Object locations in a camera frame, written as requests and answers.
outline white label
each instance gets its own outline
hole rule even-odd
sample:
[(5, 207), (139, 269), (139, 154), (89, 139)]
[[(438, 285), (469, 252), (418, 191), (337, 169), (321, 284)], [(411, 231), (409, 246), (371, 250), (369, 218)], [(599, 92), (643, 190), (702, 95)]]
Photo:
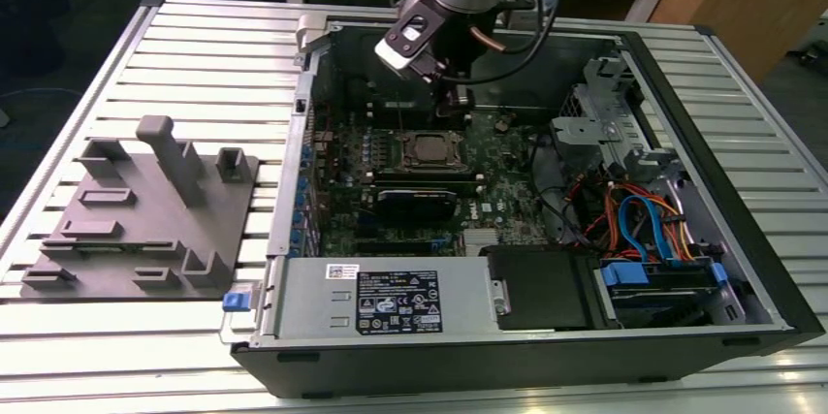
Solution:
[(358, 264), (327, 264), (325, 278), (327, 280), (355, 280), (358, 272)]

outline circuit board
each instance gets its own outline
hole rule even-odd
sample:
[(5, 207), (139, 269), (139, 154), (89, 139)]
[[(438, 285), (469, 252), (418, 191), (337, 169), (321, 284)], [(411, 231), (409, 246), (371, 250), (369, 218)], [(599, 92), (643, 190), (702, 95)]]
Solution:
[(326, 131), (317, 137), (317, 141), (327, 140), (321, 146), (326, 160), (319, 179), (327, 198), (326, 222), (321, 228), (325, 256), (370, 255), (371, 243), (417, 246), (411, 252), (383, 251), (381, 255), (386, 256), (461, 256), (461, 233), (466, 229), (494, 229), (499, 244), (547, 243), (526, 171), (530, 127), (507, 127), (506, 116), (495, 111), (471, 113), (463, 131), (446, 134), (461, 143), (461, 164), (473, 172), (479, 187), (473, 195), (458, 197), (449, 220), (401, 228), (373, 221), (370, 196), (375, 188), (369, 188), (366, 176), (375, 171), (382, 142), (391, 141), (398, 146), (395, 141), (406, 140), (410, 131), (370, 128), (353, 113), (341, 120), (335, 124), (325, 123)]

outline sticker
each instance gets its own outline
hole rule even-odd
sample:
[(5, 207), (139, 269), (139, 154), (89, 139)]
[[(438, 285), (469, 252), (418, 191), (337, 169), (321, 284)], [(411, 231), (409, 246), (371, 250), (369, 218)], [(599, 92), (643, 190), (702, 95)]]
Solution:
[(327, 264), (325, 278), (327, 280), (355, 280), (358, 272), (358, 264)]
[(442, 331), (437, 271), (362, 271), (357, 275), (355, 326), (359, 334)]

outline blue latch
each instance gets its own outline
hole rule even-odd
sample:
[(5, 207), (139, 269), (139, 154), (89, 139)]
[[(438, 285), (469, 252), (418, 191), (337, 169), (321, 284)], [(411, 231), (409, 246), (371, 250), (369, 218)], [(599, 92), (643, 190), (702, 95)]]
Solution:
[(713, 262), (710, 266), (710, 271), (713, 271), (713, 278), (715, 279), (715, 283), (722, 285), (726, 283), (726, 270), (723, 266), (718, 262)]
[(649, 278), (639, 262), (613, 262), (599, 270), (606, 286), (646, 285)]
[(249, 310), (249, 293), (225, 293), (221, 308), (225, 312), (246, 312)]

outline motherboard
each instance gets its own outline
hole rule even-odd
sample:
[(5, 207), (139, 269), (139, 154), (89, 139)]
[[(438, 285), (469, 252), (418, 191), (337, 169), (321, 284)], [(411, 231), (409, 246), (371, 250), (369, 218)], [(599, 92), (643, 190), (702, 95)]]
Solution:
[(473, 111), (454, 130), (409, 129), (397, 116), (395, 128), (365, 113), (319, 116), (322, 254), (475, 255), (462, 236), (474, 231), (499, 244), (547, 243), (529, 185), (534, 128), (499, 111)]

